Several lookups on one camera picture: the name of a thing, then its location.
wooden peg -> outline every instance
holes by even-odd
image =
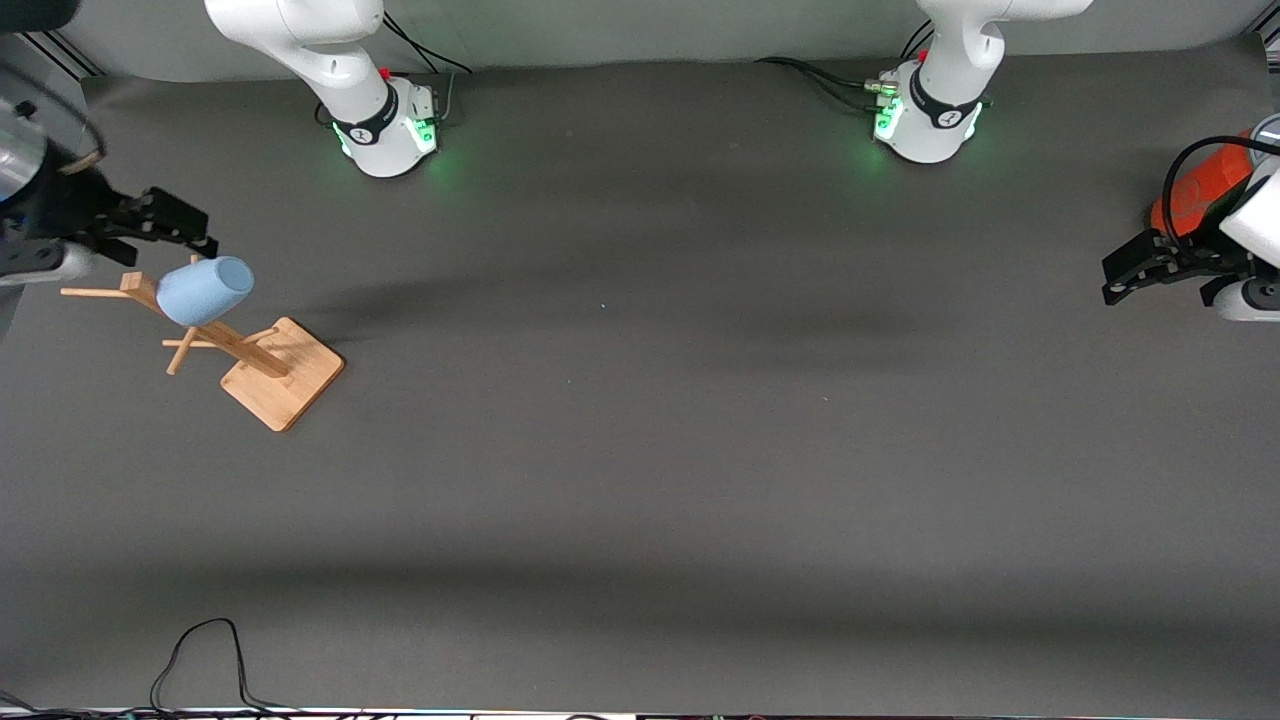
[[[64,287],[58,292],[70,297],[128,297],[123,291],[97,287]]]
[[[182,341],[180,340],[161,340],[160,341],[160,346],[161,347],[182,347]],[[191,341],[191,347],[192,348],[197,348],[197,347],[204,348],[204,347],[218,347],[218,346],[214,345],[214,343],[211,343],[211,342],[209,342],[207,340],[193,340],[193,341]]]
[[[191,343],[196,341],[196,333],[200,328],[187,328],[187,334],[182,336],[182,341],[178,343],[178,350],[173,354],[173,360],[169,361],[169,366],[165,373],[170,375],[177,375],[178,370],[182,368],[184,360],[187,360],[187,351],[191,350]]]

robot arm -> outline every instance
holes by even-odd
[[[384,77],[358,45],[378,31],[383,0],[205,0],[227,38],[293,70],[334,118],[343,152],[365,173],[387,178],[411,170],[436,146],[435,99],[429,88]]]
[[[1277,120],[1265,120],[1252,138],[1211,137],[1179,156],[1151,228],[1102,261],[1107,305],[1153,284],[1211,278],[1201,299],[1222,318],[1280,322],[1280,147],[1260,140]],[[1219,143],[1225,147],[1178,178],[1180,160]]]
[[[138,251],[120,238],[218,255],[202,211],[157,187],[137,197],[115,191],[96,155],[77,160],[46,137],[33,105],[19,108],[0,102],[0,287],[81,277],[93,255],[133,266]]]
[[[874,137],[915,163],[947,160],[973,136],[979,99],[1005,59],[997,22],[1078,15],[1093,0],[916,0],[936,35],[924,61],[881,74],[906,88],[886,101]]]

light blue mug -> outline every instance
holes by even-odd
[[[239,258],[215,258],[178,268],[160,278],[156,304],[179,325],[205,325],[253,290],[253,272]]]

cable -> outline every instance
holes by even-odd
[[[9,63],[8,60],[0,59],[0,69],[20,79],[24,85],[27,85],[32,90],[36,90],[45,97],[52,100],[54,104],[58,105],[59,108],[61,108],[67,113],[70,113],[73,118],[83,123],[84,129],[88,131],[90,137],[93,138],[93,150],[90,150],[87,154],[82,155],[78,160],[63,165],[61,168],[59,168],[59,172],[61,172],[65,176],[76,174],[81,170],[87,170],[88,168],[92,168],[95,164],[97,164],[99,160],[106,158],[106,140],[102,137],[102,132],[97,129],[97,126],[95,126],[92,120],[88,119],[88,115],[82,113],[79,108],[72,105],[70,101],[63,97],[61,95],[58,95],[56,92],[45,87],[36,78],[13,67],[13,64]]]
[[[803,73],[810,73],[820,77],[822,79],[838,85],[841,87],[852,87],[856,90],[863,88],[863,82],[856,79],[846,79],[835,73],[827,72],[813,63],[805,63],[804,60],[796,60],[795,58],[783,58],[781,55],[769,55],[768,58],[760,58],[756,63],[767,63],[771,65],[787,65],[788,68],[795,68]]]
[[[1174,159],[1174,164],[1169,167],[1169,174],[1165,176],[1165,187],[1160,193],[1160,199],[1164,204],[1162,217],[1165,220],[1165,233],[1169,236],[1169,241],[1174,243],[1174,247],[1184,255],[1189,255],[1190,252],[1183,243],[1181,236],[1178,234],[1178,228],[1174,227],[1174,186],[1178,183],[1178,170],[1183,168],[1183,164],[1192,155],[1194,155],[1197,150],[1211,145],[1238,145],[1240,147],[1257,150],[1258,152],[1266,152],[1268,155],[1280,155],[1280,145],[1271,145],[1270,142],[1261,142],[1235,135],[1206,137],[1204,140],[1198,140],[1188,145],[1185,150],[1178,154],[1178,158]]]
[[[275,712],[269,710],[266,706],[273,705],[275,707],[284,707],[283,705],[259,700],[248,691],[248,679],[244,673],[244,652],[241,650],[239,633],[236,630],[236,623],[233,623],[230,618],[212,618],[202,623],[196,623],[195,625],[187,628],[187,632],[178,638],[178,642],[173,646],[173,652],[169,653],[169,664],[164,666],[164,670],[161,670],[160,674],[156,675],[155,682],[151,683],[151,692],[147,693],[147,701],[151,703],[151,708],[156,712],[166,712],[160,705],[160,688],[164,685],[165,678],[169,676],[169,673],[173,671],[173,666],[178,662],[178,653],[182,652],[182,643],[187,642],[191,633],[214,623],[225,623],[232,630],[232,642],[236,644],[236,684],[239,691],[241,702],[243,702],[247,707],[252,707],[268,715],[275,715]]]
[[[928,35],[925,35],[924,37],[922,37],[920,41],[916,42],[910,50],[908,50],[908,53],[906,53],[906,55],[904,55],[904,58],[910,58],[911,55],[915,55],[920,50],[920,47],[924,47],[924,44],[928,42],[931,37],[933,37],[933,31],[932,29],[929,31]]]
[[[922,32],[924,32],[924,28],[929,27],[929,24],[932,22],[933,22],[932,18],[927,19],[927,20],[924,20],[924,23],[920,24],[920,27],[915,28],[915,32],[911,33],[911,37],[906,38],[906,45],[902,46],[902,51],[899,54],[899,58],[902,58],[905,60],[906,56],[911,54],[910,50],[909,50],[911,47],[911,44],[915,42],[915,38]]]
[[[877,108],[874,105],[870,105],[870,104],[860,105],[858,102],[854,102],[849,97],[845,97],[844,95],[841,95],[840,92],[837,92],[836,88],[833,88],[833,87],[828,86],[826,82],[823,82],[823,81],[827,81],[827,82],[831,82],[831,83],[838,86],[838,87],[846,87],[846,88],[851,88],[851,90],[860,90],[860,88],[863,88],[863,83],[860,81],[852,81],[852,79],[842,78],[842,77],[840,77],[837,74],[833,74],[833,73],[829,73],[829,72],[827,72],[827,70],[824,70],[824,69],[822,69],[822,68],[819,68],[817,65],[813,65],[810,63],[805,63],[804,60],[796,60],[795,58],[781,58],[781,56],[777,56],[777,55],[771,55],[768,58],[760,58],[759,60],[756,60],[756,63],[765,63],[765,64],[771,64],[771,65],[786,65],[788,68],[795,68],[795,69],[800,70],[800,74],[803,74],[804,77],[809,78],[814,85],[817,85],[818,90],[822,90],[832,100],[835,100],[836,102],[840,102],[841,105],[844,105],[844,106],[846,106],[846,108],[849,108],[851,110],[872,111],[872,113],[877,110]]]
[[[1275,19],[1276,14],[1280,14],[1280,6],[1274,8],[1270,13],[1267,13],[1267,17],[1258,20],[1258,23],[1253,26],[1253,32],[1261,32],[1267,23]]]
[[[404,31],[401,29],[399,23],[383,18],[383,24],[387,26],[387,28],[390,29],[392,33],[398,36],[401,40],[408,42],[408,46],[412,47],[415,53],[417,53],[417,56],[421,58],[424,63],[426,63],[426,67],[431,68],[433,73],[440,72],[440,69],[435,67],[435,63],[433,63],[431,59],[426,56],[426,53],[422,53],[422,50],[417,46],[417,44],[410,40],[407,35],[404,35]]]
[[[55,35],[52,32],[41,32],[40,35],[45,36],[46,38],[49,38],[50,42],[52,42],[54,45],[56,45],[58,49],[61,50],[64,55],[67,55],[68,58],[70,58],[73,63],[76,63],[77,65],[79,65],[81,69],[84,70],[84,74],[87,74],[88,77],[97,77],[97,76],[102,74],[101,72],[97,72],[93,68],[91,68],[88,65],[88,63],[86,63],[84,59],[81,58],[78,54],[72,53],[70,47],[68,47],[67,45],[63,45],[63,41],[58,38],[58,35]]]
[[[385,24],[388,28],[390,28],[392,32],[394,32],[396,35],[398,35],[401,37],[401,40],[403,40],[404,42],[408,42],[410,45],[412,45],[415,50],[420,50],[422,53],[426,53],[428,55],[430,55],[430,56],[433,56],[433,58],[435,58],[435,59],[438,59],[440,61],[448,63],[448,64],[451,64],[451,65],[461,69],[462,72],[465,72],[467,74],[471,74],[474,72],[471,68],[463,65],[462,63],[460,63],[457,60],[453,60],[451,58],[445,58],[444,55],[440,55],[439,53],[431,50],[430,47],[426,47],[426,46],[421,45],[419,41],[416,41],[412,37],[410,37],[408,33],[404,32],[404,29],[402,27],[399,27],[399,23],[396,22],[396,18],[393,18],[390,15],[390,13],[384,13],[383,14],[383,24]]]
[[[458,73],[449,73],[449,90],[444,92],[444,111],[440,113],[440,122],[449,119],[449,113],[453,111],[453,81],[457,79]]]
[[[32,47],[35,47],[36,50],[38,50],[40,54],[45,56],[45,59],[47,59],[50,63],[52,63],[52,64],[58,65],[59,68],[61,68],[61,70],[64,73],[67,73],[67,77],[72,78],[76,82],[79,82],[79,76],[76,74],[76,70],[73,70],[73,69],[68,68],[65,64],[63,64],[63,61],[58,59],[58,55],[54,55],[52,53],[50,53],[47,47],[45,47],[44,45],[36,42],[36,38],[32,37],[29,32],[24,32],[24,33],[22,33],[22,36],[27,40],[27,42],[31,44]]]

gray mat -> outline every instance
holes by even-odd
[[[227,614],[289,703],[1280,715],[1280,334],[1098,291],[1178,149],[1267,111],[1258,41],[992,92],[922,168],[786,68],[484,73],[379,182],[300,82],[97,82],[114,182],[257,273],[228,322],[348,370],[275,436],[161,319],[28,292],[4,685],[134,703]],[[191,650],[168,701],[232,702]]]

